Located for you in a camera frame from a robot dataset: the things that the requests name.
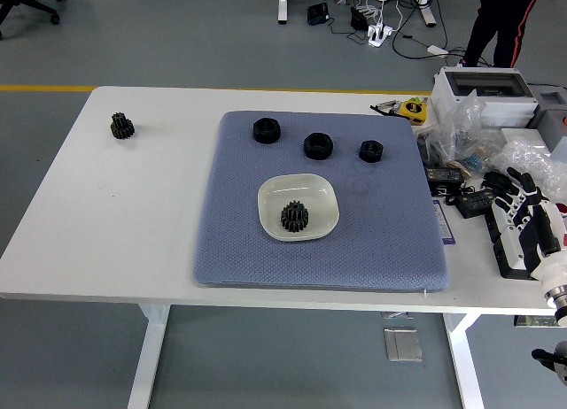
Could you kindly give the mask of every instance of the black adapter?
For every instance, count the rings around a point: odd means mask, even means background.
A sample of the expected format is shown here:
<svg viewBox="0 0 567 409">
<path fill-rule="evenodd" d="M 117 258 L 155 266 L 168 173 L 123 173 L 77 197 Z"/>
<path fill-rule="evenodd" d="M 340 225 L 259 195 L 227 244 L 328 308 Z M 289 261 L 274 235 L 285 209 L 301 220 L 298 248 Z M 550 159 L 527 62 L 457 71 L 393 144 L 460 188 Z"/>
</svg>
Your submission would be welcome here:
<svg viewBox="0 0 567 409">
<path fill-rule="evenodd" d="M 454 201 L 464 219 L 487 214 L 492 209 L 494 194 L 490 189 L 482 189 L 467 195 L 460 195 Z"/>
<path fill-rule="evenodd" d="M 311 26 L 324 24 L 329 20 L 329 6 L 327 4 L 314 4 L 307 8 L 307 22 Z"/>
<path fill-rule="evenodd" d="M 369 31 L 369 22 L 366 17 L 357 11 L 355 7 L 351 7 L 351 27 L 356 31 Z"/>
<path fill-rule="evenodd" d="M 458 168 L 426 167 L 425 175 L 432 197 L 456 195 L 464 184 L 464 178 Z"/>
</svg>

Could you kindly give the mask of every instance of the gray floor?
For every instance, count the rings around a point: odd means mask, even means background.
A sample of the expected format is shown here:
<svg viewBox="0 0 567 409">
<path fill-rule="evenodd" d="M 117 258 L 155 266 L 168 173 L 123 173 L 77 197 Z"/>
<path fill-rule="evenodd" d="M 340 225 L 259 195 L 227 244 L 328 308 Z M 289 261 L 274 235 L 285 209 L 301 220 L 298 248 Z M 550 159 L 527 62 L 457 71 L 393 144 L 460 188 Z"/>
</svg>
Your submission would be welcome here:
<svg viewBox="0 0 567 409">
<path fill-rule="evenodd" d="M 58 26 L 26 6 L 15 8 L 0 26 L 0 86 L 420 92 L 431 91 L 432 76 L 446 64 L 438 58 L 404 59 L 391 43 L 372 49 L 332 35 L 327 26 L 309 26 L 307 7 L 328 2 L 333 29 L 350 31 L 348 8 L 331 0 L 290 0 L 286 26 L 277 24 L 276 0 L 43 1 L 57 7 Z M 478 0 L 439 2 L 447 48 L 466 45 Z M 564 8 L 565 0 L 539 0 L 532 12 L 517 62 L 529 82 L 567 84 Z M 433 10 L 439 13 L 436 6 Z M 385 18 L 394 26 L 399 21 L 393 4 L 386 5 Z M 403 31 L 426 45 L 444 44 L 441 25 L 427 28 L 417 13 Z M 427 55 L 423 45 L 408 39 L 398 39 L 396 48 L 412 57 Z M 485 57 L 490 61 L 490 50 Z M 87 97 L 86 92 L 0 91 L 0 253 Z M 151 407 L 396 407 L 397 401 L 388 400 L 395 393 L 374 387 L 385 362 L 382 323 L 372 313 L 277 313 L 175 307 Z M 283 349 L 262 339 L 262 331 L 274 327 L 272 318 L 286 337 L 295 337 Z M 439 339 L 432 350 L 439 364 L 428 359 L 432 347 L 424 343 L 426 368 L 418 369 L 428 374 L 436 367 L 441 376 L 422 382 L 418 375 L 395 392 L 421 404 L 423 393 L 417 391 L 431 384 L 438 407 L 458 407 L 454 377 L 441 363 L 448 353 L 447 342 L 435 332 L 439 316 L 417 321 L 425 337 Z M 470 330 L 486 407 L 561 407 L 566 390 L 529 351 L 551 351 L 567 334 L 525 332 L 511 322 L 483 317 Z M 349 337 L 344 325 L 362 333 Z M 131 305 L 0 300 L 0 407 L 125 407 L 144 329 L 143 315 Z M 233 341 L 241 345 L 230 347 Z"/>
</svg>

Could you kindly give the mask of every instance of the red stripe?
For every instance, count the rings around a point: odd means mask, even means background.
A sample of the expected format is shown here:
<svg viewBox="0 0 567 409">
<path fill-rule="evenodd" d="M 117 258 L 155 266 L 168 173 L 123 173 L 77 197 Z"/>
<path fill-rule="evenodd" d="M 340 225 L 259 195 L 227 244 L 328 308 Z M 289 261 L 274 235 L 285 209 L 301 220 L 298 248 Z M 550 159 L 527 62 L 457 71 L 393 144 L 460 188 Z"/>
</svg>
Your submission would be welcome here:
<svg viewBox="0 0 567 409">
<path fill-rule="evenodd" d="M 528 15 L 530 14 L 530 11 L 532 10 L 532 8 L 535 4 L 535 1 L 536 0 L 532 0 L 530 2 L 530 4 L 528 5 L 528 8 L 525 10 L 525 14 L 524 14 L 524 17 L 522 18 L 522 22 L 520 22 L 520 24 L 517 26 L 516 46 L 514 48 L 514 54 L 512 55 L 512 64 L 510 65 L 510 68 L 512 68 L 514 66 L 514 64 L 516 63 L 517 57 L 519 55 L 518 49 L 520 47 L 520 38 L 522 37 L 522 26 L 527 21 Z"/>
</svg>

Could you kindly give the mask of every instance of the yellow floor line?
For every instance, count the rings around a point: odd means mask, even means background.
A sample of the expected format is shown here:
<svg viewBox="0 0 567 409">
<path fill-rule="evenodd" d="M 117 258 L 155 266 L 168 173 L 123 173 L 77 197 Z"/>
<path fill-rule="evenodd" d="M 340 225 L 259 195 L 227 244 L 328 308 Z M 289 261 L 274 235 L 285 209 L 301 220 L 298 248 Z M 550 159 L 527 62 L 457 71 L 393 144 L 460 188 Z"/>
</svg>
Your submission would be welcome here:
<svg viewBox="0 0 567 409">
<path fill-rule="evenodd" d="M 98 86 L 49 86 L 26 84 L 0 84 L 0 91 L 5 92 L 92 92 Z M 321 93 L 356 93 L 382 95 L 430 95 L 425 90 L 375 90 L 375 89 L 278 89 L 278 88 L 215 88 L 238 90 L 263 90 L 270 92 L 321 92 Z"/>
<path fill-rule="evenodd" d="M 0 91 L 7 92 L 92 92 L 97 86 L 30 86 L 19 84 L 0 84 Z"/>
</svg>

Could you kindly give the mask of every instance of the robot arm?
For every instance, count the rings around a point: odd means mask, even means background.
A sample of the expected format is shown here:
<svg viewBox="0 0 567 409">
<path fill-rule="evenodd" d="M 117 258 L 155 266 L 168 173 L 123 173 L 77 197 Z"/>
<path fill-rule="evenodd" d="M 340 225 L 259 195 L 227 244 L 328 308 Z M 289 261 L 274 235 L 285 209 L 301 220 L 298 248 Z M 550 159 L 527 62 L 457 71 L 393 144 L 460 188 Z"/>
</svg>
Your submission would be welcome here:
<svg viewBox="0 0 567 409">
<path fill-rule="evenodd" d="M 561 341 L 555 347 L 554 353 L 536 349 L 532 351 L 532 357 L 547 369 L 555 372 L 559 380 L 567 385 L 567 341 Z"/>
</svg>

